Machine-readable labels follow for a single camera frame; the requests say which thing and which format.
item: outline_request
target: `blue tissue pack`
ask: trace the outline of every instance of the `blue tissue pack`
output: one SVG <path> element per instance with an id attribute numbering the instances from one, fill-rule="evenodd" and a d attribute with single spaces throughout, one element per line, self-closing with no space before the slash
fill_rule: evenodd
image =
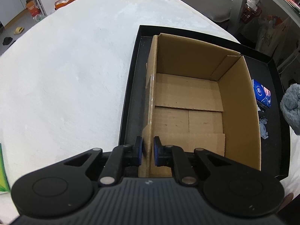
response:
<path id="1" fill-rule="evenodd" d="M 268 109 L 271 107 L 271 92 L 256 80 L 252 80 L 256 102 L 260 107 Z"/>

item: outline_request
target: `gray floor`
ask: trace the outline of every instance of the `gray floor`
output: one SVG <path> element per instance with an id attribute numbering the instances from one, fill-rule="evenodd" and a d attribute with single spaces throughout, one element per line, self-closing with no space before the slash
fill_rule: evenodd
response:
<path id="1" fill-rule="evenodd" d="M 14 24 L 12 24 L 7 30 L 4 30 L 0 35 L 0 55 L 2 55 L 8 49 L 8 47 L 12 44 L 13 41 L 21 37 L 27 30 L 29 30 L 34 25 L 35 22 L 33 20 L 33 17 L 28 12 L 19 20 L 17 20 Z M 24 31 L 19 35 L 14 35 L 14 31 L 17 27 L 24 27 Z M 2 44 L 5 37 L 11 37 L 13 39 L 8 46 L 4 46 Z"/>

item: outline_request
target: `gray crumpled object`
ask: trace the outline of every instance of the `gray crumpled object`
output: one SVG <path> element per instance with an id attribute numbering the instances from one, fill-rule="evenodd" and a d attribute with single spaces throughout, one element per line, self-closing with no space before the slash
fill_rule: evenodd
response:
<path id="1" fill-rule="evenodd" d="M 300 135 L 300 85 L 291 85 L 284 94 L 280 108 L 284 119 L 296 135 Z"/>

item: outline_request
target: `white logo on blue package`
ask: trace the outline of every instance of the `white logo on blue package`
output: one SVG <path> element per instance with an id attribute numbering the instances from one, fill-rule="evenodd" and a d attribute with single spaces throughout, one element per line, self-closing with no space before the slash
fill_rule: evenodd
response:
<path id="1" fill-rule="evenodd" d="M 256 86 L 256 91 L 260 96 L 262 95 L 262 90 L 259 86 Z"/>

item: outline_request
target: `green package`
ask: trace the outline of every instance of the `green package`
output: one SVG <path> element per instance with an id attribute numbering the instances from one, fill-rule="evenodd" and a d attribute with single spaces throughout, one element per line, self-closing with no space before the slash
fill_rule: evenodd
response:
<path id="1" fill-rule="evenodd" d="M 1 192 L 10 192 L 10 189 L 9 189 L 9 185 L 8 185 L 5 170 L 4 170 L 2 147 L 1 147 L 1 143 L 0 143 L 0 193 Z"/>

